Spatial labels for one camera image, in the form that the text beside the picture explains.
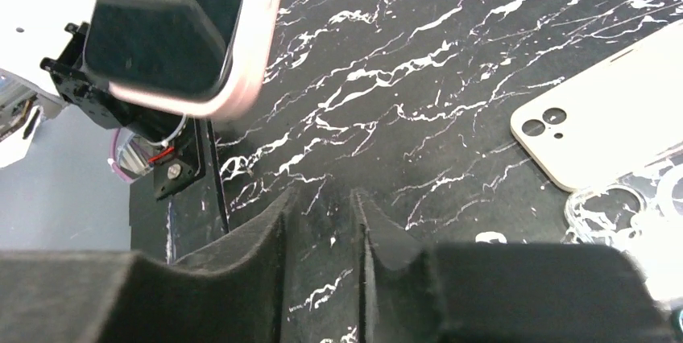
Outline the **pink case phone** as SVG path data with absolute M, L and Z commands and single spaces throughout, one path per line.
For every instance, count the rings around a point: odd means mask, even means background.
M 229 121 L 256 102 L 280 0 L 97 0 L 83 53 L 117 99 Z

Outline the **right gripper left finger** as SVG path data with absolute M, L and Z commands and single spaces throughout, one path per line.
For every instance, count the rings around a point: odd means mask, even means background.
M 139 252 L 1 254 L 4 342 L 279 342 L 288 189 L 168 265 Z

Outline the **clear phone case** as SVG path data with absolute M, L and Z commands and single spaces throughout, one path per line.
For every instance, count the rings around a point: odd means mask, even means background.
M 682 305 L 682 151 L 603 185 L 572 193 L 564 207 L 566 241 L 605 245 L 625 254 L 652 298 Z

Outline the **beige phone case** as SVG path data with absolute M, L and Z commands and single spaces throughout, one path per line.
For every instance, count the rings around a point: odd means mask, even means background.
M 511 132 L 566 192 L 608 182 L 682 141 L 677 21 L 519 107 Z

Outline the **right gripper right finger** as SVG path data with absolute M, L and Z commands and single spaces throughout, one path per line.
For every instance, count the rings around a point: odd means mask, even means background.
M 557 243 L 418 242 L 360 189 L 364 342 L 672 342 L 617 250 Z

